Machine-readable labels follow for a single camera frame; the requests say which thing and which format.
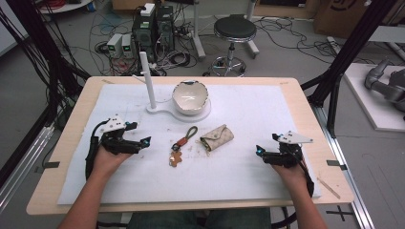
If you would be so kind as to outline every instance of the person's left hand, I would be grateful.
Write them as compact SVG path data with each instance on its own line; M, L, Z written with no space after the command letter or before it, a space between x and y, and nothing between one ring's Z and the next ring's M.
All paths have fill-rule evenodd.
M100 145L91 176L94 175L109 178L117 170L119 165L131 155L132 154L114 155Z

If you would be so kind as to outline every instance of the stool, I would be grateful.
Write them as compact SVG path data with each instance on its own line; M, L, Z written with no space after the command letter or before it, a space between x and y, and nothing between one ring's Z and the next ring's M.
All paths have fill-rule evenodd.
M211 64L212 72L223 76L234 72L237 76L243 76L246 72L246 64L242 59L233 56L235 43L252 40L256 35L256 26L242 16L231 15L215 22L214 32L218 37L231 43L227 56L218 57Z

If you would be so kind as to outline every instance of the keychain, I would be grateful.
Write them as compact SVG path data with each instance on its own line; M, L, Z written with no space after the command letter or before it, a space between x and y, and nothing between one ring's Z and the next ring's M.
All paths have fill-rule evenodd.
M185 145L188 142L188 139L190 139L193 135L195 135L197 133L199 129L196 126L191 127L190 129L188 129L187 134L185 135L185 137L183 137L182 139L178 140L173 146L172 146L172 153L171 156L169 158L169 164L172 167L177 167L177 164L182 162L181 159L181 151L180 151L180 147Z

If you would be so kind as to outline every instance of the stool base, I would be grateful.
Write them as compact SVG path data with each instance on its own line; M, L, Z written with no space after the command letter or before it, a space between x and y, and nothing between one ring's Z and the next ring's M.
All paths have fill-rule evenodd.
M242 59L233 57L228 66L228 57L221 56L212 62L211 70L218 76L244 76L246 73L246 64Z

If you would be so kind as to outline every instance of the power supply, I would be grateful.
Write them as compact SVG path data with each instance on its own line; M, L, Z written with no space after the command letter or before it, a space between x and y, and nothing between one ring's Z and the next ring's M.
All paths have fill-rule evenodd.
M165 51L173 51L175 49L173 7L161 6L158 8L157 20L160 47Z
M135 50L131 34L122 35L122 51L124 53L125 58L134 58Z
M122 34L116 33L107 43L110 56L120 58L122 55Z

